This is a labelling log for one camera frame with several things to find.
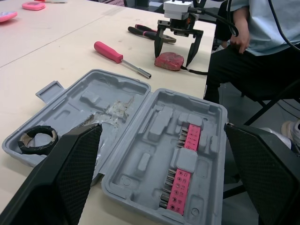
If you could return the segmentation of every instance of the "white robot part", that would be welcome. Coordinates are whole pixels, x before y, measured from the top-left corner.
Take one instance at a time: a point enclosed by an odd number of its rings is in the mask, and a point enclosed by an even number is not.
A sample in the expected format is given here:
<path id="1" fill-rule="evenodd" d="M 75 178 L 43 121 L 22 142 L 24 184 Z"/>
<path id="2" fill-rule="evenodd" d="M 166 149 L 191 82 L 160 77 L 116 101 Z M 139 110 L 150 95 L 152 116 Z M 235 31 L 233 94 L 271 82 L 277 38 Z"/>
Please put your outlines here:
<path id="1" fill-rule="evenodd" d="M 188 18 L 188 8 L 190 7 L 194 7 L 193 3 L 190 1 L 165 1 L 165 17 L 175 20 L 185 20 Z"/>

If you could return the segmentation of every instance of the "wooden table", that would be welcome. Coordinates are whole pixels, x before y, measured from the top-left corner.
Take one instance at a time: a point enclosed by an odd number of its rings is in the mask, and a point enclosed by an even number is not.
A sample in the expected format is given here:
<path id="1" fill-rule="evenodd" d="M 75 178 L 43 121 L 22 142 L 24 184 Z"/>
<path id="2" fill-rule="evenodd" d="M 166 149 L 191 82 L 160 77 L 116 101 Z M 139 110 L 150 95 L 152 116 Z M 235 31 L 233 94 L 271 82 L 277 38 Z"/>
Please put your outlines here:
<path id="1" fill-rule="evenodd" d="M 19 3 L 15 8 L 9 8 L 11 1 Z M 5 11 L 19 12 L 14 22 L 4 27 L 0 25 L 1 31 L 5 29 L 12 35 L 11 39 L 7 33 L 6 38 L 0 35 L 0 142 L 44 107 L 45 104 L 35 96 L 36 92 L 53 80 L 58 80 L 67 88 L 94 68 L 140 79 L 149 83 L 152 91 L 168 88 L 203 97 L 205 76 L 186 71 L 171 72 L 155 67 L 154 42 L 127 31 L 128 26 L 134 26 L 136 23 L 156 28 L 158 19 L 164 19 L 163 15 L 86 0 L 70 0 L 64 5 L 47 4 L 47 8 L 39 12 L 23 12 L 20 5 L 20 0 L 0 2 L 2 11 L 5 6 Z M 78 16 L 89 19 L 83 22 Z M 19 35 L 13 35 L 14 28 Z M 204 35 L 199 52 L 189 68 L 207 71 L 215 25 L 197 22 L 195 28 L 203 30 Z M 166 31 L 166 34 L 172 35 L 170 31 Z M 193 38 L 175 38 L 176 44 L 164 44 L 162 53 L 170 51 L 187 58 Z M 124 54 L 125 60 L 151 73 L 152 78 L 147 80 L 125 65 L 116 64 L 100 56 L 93 48 L 96 41 L 102 41 Z M 0 211 L 5 208 L 31 170 L 32 168 L 0 151 Z M 101 191 L 99 182 L 90 190 L 80 224 L 155 223 L 108 199 Z"/>
<path id="2" fill-rule="evenodd" d="M 118 9 L 87 0 L 69 0 L 67 4 L 47 3 L 45 9 L 30 11 L 22 9 L 25 2 L 0 2 L 0 12 L 18 12 L 14 19 L 0 23 L 0 67 Z"/>

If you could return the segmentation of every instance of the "gray plastic tool case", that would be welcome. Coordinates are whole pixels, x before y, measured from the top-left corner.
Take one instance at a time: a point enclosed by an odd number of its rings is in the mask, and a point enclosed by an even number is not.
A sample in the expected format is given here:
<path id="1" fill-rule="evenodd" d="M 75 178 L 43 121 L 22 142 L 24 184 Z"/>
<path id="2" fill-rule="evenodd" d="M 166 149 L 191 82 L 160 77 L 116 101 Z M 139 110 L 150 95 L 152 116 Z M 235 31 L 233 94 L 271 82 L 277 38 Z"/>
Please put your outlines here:
<path id="1" fill-rule="evenodd" d="M 128 209 L 172 225 L 220 225 L 227 111 L 172 90 L 158 89 L 103 70 L 92 70 L 68 89 L 56 81 L 37 93 L 46 106 L 4 141 L 4 151 L 29 166 L 46 156 L 22 154 L 17 141 L 33 126 L 48 125 L 61 137 L 72 128 L 102 123 L 93 175 L 102 190 Z M 180 131 L 201 127 L 197 156 L 176 147 Z M 31 146 L 46 144 L 38 134 Z M 184 215 L 159 208 L 169 169 L 192 172 Z"/>

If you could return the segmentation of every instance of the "person's hand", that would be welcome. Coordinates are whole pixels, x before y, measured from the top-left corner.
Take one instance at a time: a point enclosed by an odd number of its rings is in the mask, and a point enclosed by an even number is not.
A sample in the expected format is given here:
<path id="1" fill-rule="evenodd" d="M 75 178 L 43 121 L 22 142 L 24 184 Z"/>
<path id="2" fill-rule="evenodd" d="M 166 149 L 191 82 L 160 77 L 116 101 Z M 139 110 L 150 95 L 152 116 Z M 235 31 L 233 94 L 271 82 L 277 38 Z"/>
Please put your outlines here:
<path id="1" fill-rule="evenodd" d="M 246 20 L 243 20 L 236 23 L 235 26 L 239 31 L 239 35 L 237 37 L 232 35 L 230 44 L 234 46 L 240 54 L 243 54 L 244 51 L 248 48 L 250 42 L 248 23 Z"/>

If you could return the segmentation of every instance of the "pliers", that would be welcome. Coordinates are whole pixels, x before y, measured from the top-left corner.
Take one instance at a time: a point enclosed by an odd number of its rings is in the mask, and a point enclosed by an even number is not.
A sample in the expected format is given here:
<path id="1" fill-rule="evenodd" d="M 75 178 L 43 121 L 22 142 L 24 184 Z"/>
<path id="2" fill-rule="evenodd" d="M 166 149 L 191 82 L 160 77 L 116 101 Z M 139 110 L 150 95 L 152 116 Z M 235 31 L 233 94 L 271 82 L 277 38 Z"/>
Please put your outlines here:
<path id="1" fill-rule="evenodd" d="M 155 40 L 155 36 L 156 36 L 156 33 L 157 33 L 156 30 L 152 30 L 149 27 L 139 25 L 139 24 L 136 24 L 135 27 L 128 27 L 128 31 L 133 33 L 133 34 L 136 34 L 136 35 L 141 35 L 141 36 L 148 37 L 151 40 Z M 175 43 L 176 42 L 175 38 L 170 37 L 168 35 L 163 35 L 162 39 L 166 43 Z"/>

